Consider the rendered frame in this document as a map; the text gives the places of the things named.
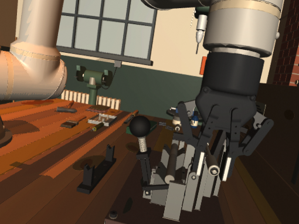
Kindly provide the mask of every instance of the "brick wall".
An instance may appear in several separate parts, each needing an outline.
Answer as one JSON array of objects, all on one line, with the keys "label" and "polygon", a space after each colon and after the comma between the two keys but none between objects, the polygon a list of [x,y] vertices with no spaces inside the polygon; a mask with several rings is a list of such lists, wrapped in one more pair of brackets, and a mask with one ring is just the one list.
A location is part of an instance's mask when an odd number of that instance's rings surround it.
[{"label": "brick wall", "polygon": [[299,80],[299,0],[290,2],[273,84],[296,86]]}]

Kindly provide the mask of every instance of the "black holder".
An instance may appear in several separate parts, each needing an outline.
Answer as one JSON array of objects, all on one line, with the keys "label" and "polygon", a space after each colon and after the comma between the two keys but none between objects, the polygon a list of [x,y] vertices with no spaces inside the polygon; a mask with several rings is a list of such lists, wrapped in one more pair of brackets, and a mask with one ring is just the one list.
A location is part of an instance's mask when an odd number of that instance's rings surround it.
[{"label": "black holder", "polygon": [[84,166],[83,182],[77,187],[77,192],[89,195],[97,186],[103,176],[105,176],[108,170],[116,162],[116,159],[113,158],[114,147],[111,148],[110,145],[107,146],[106,158],[97,166],[97,168],[94,168],[94,166],[90,168],[88,164]]}]

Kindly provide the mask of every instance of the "wooden workbench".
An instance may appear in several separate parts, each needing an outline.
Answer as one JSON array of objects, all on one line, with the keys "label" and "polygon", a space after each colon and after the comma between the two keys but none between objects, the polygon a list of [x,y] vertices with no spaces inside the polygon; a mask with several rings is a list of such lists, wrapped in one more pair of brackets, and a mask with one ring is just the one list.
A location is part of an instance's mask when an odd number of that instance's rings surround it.
[{"label": "wooden workbench", "polygon": [[[93,132],[94,125],[87,123],[95,115],[86,111],[90,106],[74,103],[76,114],[56,112],[56,107],[68,104],[55,99],[0,105],[5,128],[13,134],[12,141],[0,148],[0,223],[104,223],[129,176],[135,173],[138,160],[125,148],[126,143],[138,142],[125,133],[128,125],[123,122],[130,113],[119,111],[113,125]],[[78,115],[86,116],[79,125],[71,129],[60,126]],[[171,125],[170,120],[146,117]],[[196,135],[198,132],[199,128],[193,130]],[[157,126],[147,137],[147,145],[161,152],[164,144],[171,145],[172,134]],[[115,164],[90,195],[77,192],[83,180],[82,165],[101,163],[108,144],[115,146]],[[225,223],[266,223],[236,169],[213,201],[220,205],[222,214],[218,215]]]}]

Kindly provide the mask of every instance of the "bottle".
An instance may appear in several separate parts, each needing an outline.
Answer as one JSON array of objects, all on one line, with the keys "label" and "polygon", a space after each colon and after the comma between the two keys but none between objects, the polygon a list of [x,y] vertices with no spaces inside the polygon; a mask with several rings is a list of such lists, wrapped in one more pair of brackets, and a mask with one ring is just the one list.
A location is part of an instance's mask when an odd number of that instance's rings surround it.
[{"label": "bottle", "polygon": [[194,116],[191,119],[191,127],[197,128],[198,126],[198,111],[194,111]]}]

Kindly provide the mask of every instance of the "white radiator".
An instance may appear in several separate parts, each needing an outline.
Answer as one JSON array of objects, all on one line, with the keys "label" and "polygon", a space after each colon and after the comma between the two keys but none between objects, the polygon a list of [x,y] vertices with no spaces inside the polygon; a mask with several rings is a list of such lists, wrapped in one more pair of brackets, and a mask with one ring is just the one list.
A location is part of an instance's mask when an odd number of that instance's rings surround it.
[{"label": "white radiator", "polygon": [[[61,94],[61,99],[69,100],[69,101],[74,100],[74,102],[88,104],[89,94],[79,93],[71,90],[64,90]],[[97,105],[103,105],[103,106],[110,107],[111,109],[119,110],[120,103],[121,103],[120,99],[112,99],[111,97],[97,96]]]}]

